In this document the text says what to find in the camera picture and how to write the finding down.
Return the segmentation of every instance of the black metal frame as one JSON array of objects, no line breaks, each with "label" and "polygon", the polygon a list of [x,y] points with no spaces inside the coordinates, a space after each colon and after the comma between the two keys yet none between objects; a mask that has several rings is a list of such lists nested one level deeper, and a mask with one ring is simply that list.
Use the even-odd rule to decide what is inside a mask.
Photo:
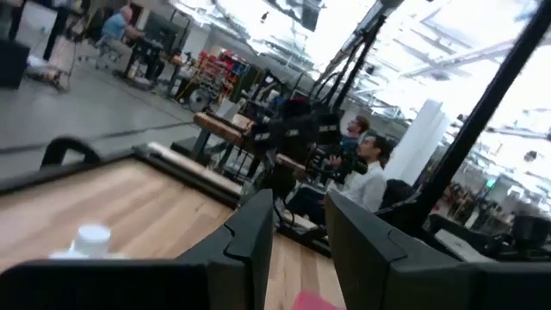
[{"label": "black metal frame", "polygon": [[[58,144],[57,147],[54,148],[48,148],[50,152],[64,154],[69,149],[71,148],[67,147],[67,145],[61,144]],[[50,153],[46,152],[45,158],[48,156],[50,156]],[[198,177],[196,174],[186,170],[185,167],[174,164],[170,160],[163,158],[161,153],[152,150],[148,146],[136,146],[128,151],[103,157],[99,161],[93,163],[82,162],[59,166],[59,164],[61,164],[60,160],[56,164],[57,166],[53,166],[53,163],[49,162],[47,167],[42,167],[44,169],[41,169],[38,172],[0,182],[0,196],[10,195],[16,191],[30,189],[44,183],[71,177],[78,173],[92,171],[94,169],[128,159],[137,160],[143,164],[147,164],[152,168],[163,172],[169,177],[174,178],[178,182],[200,190],[233,210],[238,207],[240,194],[232,192],[229,189],[225,189],[203,177]]]}]

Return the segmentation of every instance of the white column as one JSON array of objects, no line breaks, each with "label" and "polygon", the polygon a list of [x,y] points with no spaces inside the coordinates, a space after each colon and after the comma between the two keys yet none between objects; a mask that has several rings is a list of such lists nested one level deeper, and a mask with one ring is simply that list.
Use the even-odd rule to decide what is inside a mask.
[{"label": "white column", "polygon": [[415,121],[394,148],[385,168],[387,179],[399,179],[413,185],[442,140],[451,119],[442,103],[427,100]]},{"label": "white column", "polygon": [[210,46],[207,46],[208,38],[211,33],[211,28],[207,25],[200,27],[195,21],[192,22],[191,30],[189,32],[188,39],[182,49],[182,57],[185,53],[190,52],[191,57],[197,59],[199,54],[207,49],[210,50]]}]

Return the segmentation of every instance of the office chair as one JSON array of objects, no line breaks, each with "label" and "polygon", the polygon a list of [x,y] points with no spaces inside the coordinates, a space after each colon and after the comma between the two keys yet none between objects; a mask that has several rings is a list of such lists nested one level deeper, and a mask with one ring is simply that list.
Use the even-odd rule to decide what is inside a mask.
[{"label": "office chair", "polygon": [[90,18],[88,27],[84,30],[87,41],[99,52],[97,55],[78,55],[78,61],[94,63],[96,69],[109,69],[105,60],[111,63],[119,61],[121,56],[109,45],[106,44],[107,36],[102,36],[103,24],[115,11],[111,8],[100,8]]}]

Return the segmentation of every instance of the wooden desk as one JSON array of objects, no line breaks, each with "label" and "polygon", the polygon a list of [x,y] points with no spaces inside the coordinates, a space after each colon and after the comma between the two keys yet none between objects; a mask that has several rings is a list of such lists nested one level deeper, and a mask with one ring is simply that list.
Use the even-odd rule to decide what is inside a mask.
[{"label": "wooden desk", "polygon": [[297,294],[303,290],[344,307],[333,262],[291,239],[274,236],[264,309],[292,309]]},{"label": "wooden desk", "polygon": [[[193,147],[192,155],[194,158],[200,158],[205,146],[207,146],[208,139],[210,138],[211,133],[221,137],[226,142],[229,142],[230,145],[226,147],[224,155],[220,159],[217,171],[221,170],[226,164],[227,160],[230,158],[234,146],[242,146],[246,151],[251,151],[249,145],[245,142],[245,136],[239,131],[235,130],[232,127],[227,126],[221,121],[217,121],[213,117],[208,116],[206,113],[196,113],[194,116],[194,123],[199,125],[202,128],[199,133],[199,137],[195,142]],[[252,121],[245,116],[235,115],[233,116],[232,123],[246,129]]]},{"label": "wooden desk", "polygon": [[152,142],[147,145],[152,150],[160,152],[163,155],[163,158],[171,161],[173,164],[184,167],[187,171],[195,173],[198,177],[206,178],[207,180],[224,187],[225,189],[231,190],[237,195],[241,195],[241,186],[230,181],[229,179],[219,175],[218,173],[209,170],[207,167],[199,164],[187,157],[184,157],[166,146],[161,146],[157,142]]},{"label": "wooden desk", "polygon": [[232,210],[133,159],[0,197],[0,270],[64,250],[82,224],[112,231],[110,250],[173,258]]},{"label": "wooden desk", "polygon": [[[247,119],[242,115],[239,115],[239,116],[235,115],[233,119],[234,119],[233,123],[242,128],[246,128],[246,124],[247,124],[246,120],[248,120],[248,122],[251,122],[249,119]],[[241,146],[241,144],[243,144],[244,142],[244,136],[240,131],[227,126],[221,121],[215,120],[214,118],[208,116],[206,113],[203,113],[203,112],[196,113],[193,118],[193,122],[203,129],[199,134],[197,143],[199,143],[200,141],[203,142],[201,139],[203,138],[202,135],[207,135],[206,139],[208,139],[211,133],[217,135],[218,137],[221,137],[223,140],[227,142],[234,144],[235,146]]]},{"label": "wooden desk", "polygon": [[[165,160],[198,177],[240,187],[157,143]],[[110,250],[130,258],[174,258],[197,244],[232,214],[227,206],[134,159],[108,164],[0,197],[0,271],[69,247],[82,224],[112,230]],[[330,259],[276,235],[266,309],[290,309],[308,290],[343,306]]]}]

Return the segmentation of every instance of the black monitor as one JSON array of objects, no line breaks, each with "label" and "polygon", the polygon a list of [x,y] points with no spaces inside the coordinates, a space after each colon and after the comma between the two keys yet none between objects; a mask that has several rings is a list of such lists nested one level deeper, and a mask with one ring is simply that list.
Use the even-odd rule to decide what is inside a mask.
[{"label": "black monitor", "polygon": [[171,51],[182,29],[159,14],[151,12],[145,24],[144,33],[148,40],[160,43],[165,51]]},{"label": "black monitor", "polygon": [[264,0],[312,32],[318,25],[323,0]]}]

